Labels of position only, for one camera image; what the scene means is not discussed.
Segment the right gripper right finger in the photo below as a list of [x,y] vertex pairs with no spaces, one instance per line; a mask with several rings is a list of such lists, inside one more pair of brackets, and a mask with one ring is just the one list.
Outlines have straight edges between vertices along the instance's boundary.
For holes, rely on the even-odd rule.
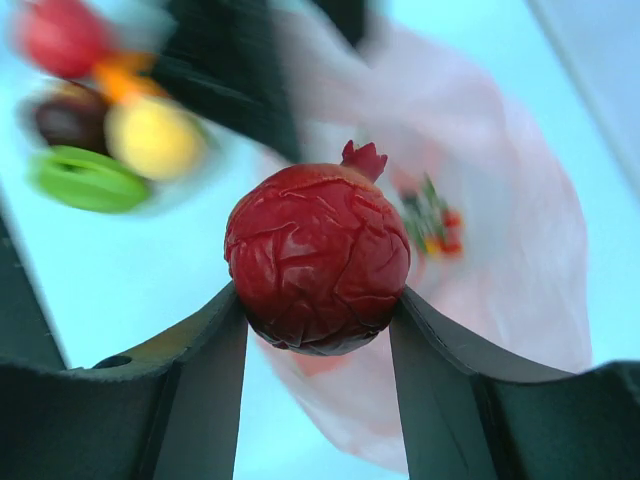
[[639,365],[581,374],[509,352],[405,290],[390,326],[413,479],[635,479]]

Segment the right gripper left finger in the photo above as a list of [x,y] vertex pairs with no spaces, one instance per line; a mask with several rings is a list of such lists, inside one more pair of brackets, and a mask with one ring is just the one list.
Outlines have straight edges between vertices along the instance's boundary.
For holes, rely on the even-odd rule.
[[5,479],[229,479],[247,323],[232,286],[92,368],[1,362]]

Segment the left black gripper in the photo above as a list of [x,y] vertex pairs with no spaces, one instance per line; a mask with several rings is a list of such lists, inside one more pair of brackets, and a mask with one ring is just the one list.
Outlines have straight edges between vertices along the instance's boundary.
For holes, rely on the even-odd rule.
[[367,1],[167,1],[152,78],[289,163],[334,161],[327,127],[358,96]]

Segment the fake yellow fruit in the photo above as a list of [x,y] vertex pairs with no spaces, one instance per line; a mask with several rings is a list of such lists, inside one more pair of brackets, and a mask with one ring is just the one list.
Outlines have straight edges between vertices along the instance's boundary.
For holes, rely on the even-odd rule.
[[112,156],[152,181],[171,181],[189,173],[207,150],[194,117],[159,97],[130,97],[113,106],[104,130]]

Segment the fake orange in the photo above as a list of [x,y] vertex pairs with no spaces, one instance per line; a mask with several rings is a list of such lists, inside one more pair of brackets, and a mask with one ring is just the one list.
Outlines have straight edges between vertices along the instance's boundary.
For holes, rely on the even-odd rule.
[[155,59],[149,52],[121,51],[97,63],[93,77],[111,103],[138,95],[167,97],[166,91],[150,76]]

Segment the pink plastic bag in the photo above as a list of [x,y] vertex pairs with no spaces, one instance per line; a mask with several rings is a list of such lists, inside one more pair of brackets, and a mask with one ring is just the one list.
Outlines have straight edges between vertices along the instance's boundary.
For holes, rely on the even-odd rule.
[[413,244],[409,286],[506,350],[587,369],[586,224],[533,117],[463,55],[380,15],[358,50],[318,14],[279,8],[272,21],[306,159],[373,143],[392,203],[431,180],[460,213],[461,252]]

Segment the fake dark purple fruit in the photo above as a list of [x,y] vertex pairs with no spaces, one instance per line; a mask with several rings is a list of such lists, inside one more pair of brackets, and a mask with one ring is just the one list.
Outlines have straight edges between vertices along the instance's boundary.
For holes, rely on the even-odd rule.
[[77,82],[58,83],[30,106],[36,132],[50,146],[71,146],[108,155],[104,133],[109,104]]

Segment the fake red apple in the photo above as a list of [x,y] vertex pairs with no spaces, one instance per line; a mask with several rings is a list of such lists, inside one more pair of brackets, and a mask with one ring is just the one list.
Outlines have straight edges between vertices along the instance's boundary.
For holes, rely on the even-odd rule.
[[83,78],[115,50],[110,25],[84,1],[27,1],[13,27],[21,52],[58,78]]

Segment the fake cherry tomatoes bunch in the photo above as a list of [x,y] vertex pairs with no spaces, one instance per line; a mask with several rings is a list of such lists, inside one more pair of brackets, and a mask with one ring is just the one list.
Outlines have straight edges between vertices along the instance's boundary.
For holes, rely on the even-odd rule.
[[456,258],[464,251],[461,213],[438,194],[428,175],[414,190],[400,194],[404,225],[418,258]]

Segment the fake green star fruit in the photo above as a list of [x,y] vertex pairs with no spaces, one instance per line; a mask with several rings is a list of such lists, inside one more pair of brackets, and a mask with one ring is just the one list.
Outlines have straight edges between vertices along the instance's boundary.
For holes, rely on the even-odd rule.
[[70,146],[33,156],[30,180],[46,196],[76,209],[126,213],[152,196],[144,179],[109,156]]

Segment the fake red pomegranate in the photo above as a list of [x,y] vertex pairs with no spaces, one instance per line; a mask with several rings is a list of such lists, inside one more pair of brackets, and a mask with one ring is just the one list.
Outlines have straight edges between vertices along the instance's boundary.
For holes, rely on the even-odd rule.
[[344,355],[389,325],[411,252],[375,184],[386,163],[374,143],[349,141],[341,163],[283,168],[232,210],[224,258],[251,326],[271,346]]

